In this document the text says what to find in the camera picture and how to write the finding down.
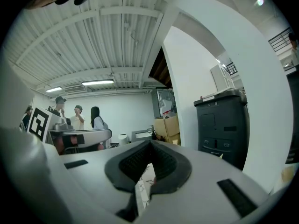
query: corrugated ceiling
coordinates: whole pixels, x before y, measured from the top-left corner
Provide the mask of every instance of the corrugated ceiling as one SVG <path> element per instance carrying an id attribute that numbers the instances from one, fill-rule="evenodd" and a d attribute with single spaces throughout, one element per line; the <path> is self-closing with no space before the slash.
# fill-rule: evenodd
<path id="1" fill-rule="evenodd" d="M 160 2 L 88 0 L 75 6 L 70 0 L 24 10 L 4 51 L 16 73 L 37 90 L 111 78 L 114 84 L 92 90 L 138 88 L 163 15 Z"/>

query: ceiling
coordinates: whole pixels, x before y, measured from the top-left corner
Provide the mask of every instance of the ceiling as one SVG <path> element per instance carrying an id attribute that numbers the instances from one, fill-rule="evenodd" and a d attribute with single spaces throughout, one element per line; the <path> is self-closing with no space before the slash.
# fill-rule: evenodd
<path id="1" fill-rule="evenodd" d="M 218 1 L 254 25 L 274 14 L 271 3 L 255 7 L 256 0 Z M 70 0 L 60 6 L 23 10 L 7 36 L 4 52 L 24 82 L 42 93 L 102 79 L 113 79 L 114 84 L 90 86 L 83 92 L 161 87 L 148 77 L 174 21 L 174 26 L 215 57 L 223 52 L 201 24 L 183 14 L 171 17 L 166 10 L 162 0 L 88 0 L 80 6 Z M 52 97 L 59 94 L 71 96 L 64 90 L 50 93 Z"/>
<path id="2" fill-rule="evenodd" d="M 4 52 L 15 72 L 40 92 L 101 79 L 114 84 L 88 91 L 139 88 L 163 18 L 161 1 L 88 0 L 75 6 L 70 0 L 23 10 Z"/>

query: baseball cap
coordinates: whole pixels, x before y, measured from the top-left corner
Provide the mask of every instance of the baseball cap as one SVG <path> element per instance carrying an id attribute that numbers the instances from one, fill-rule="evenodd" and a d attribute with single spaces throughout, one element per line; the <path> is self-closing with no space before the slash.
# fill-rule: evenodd
<path id="1" fill-rule="evenodd" d="M 28 111 L 30 111 L 30 110 L 32 110 L 31 105 L 29 105 L 29 106 L 27 107 L 26 112 L 28 112 Z"/>
<path id="2" fill-rule="evenodd" d="M 58 96 L 58 97 L 55 99 L 56 104 L 64 104 L 65 101 L 66 101 L 66 99 L 62 98 L 61 96 Z"/>

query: fluorescent light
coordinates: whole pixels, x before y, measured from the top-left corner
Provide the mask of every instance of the fluorescent light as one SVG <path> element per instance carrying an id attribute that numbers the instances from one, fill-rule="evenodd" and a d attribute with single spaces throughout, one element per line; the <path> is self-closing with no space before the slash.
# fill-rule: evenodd
<path id="1" fill-rule="evenodd" d="M 257 4 L 261 6 L 263 4 L 263 0 L 257 0 Z"/>
<path id="2" fill-rule="evenodd" d="M 53 89 L 46 90 L 46 92 L 53 92 L 53 91 L 58 91 L 58 90 L 62 90 L 62 88 L 59 86 L 59 87 L 56 87 Z"/>
<path id="3" fill-rule="evenodd" d="M 112 84 L 113 80 L 94 80 L 94 81 L 86 81 L 82 82 L 82 85 L 93 85 L 93 84 Z"/>

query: cardboard box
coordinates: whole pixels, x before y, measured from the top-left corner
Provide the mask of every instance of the cardboard box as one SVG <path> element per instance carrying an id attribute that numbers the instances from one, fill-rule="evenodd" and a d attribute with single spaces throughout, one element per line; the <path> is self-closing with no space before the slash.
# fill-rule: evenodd
<path id="1" fill-rule="evenodd" d="M 168 119 L 157 118 L 154 126 L 157 136 L 163 136 L 165 142 L 181 145 L 177 115 Z"/>

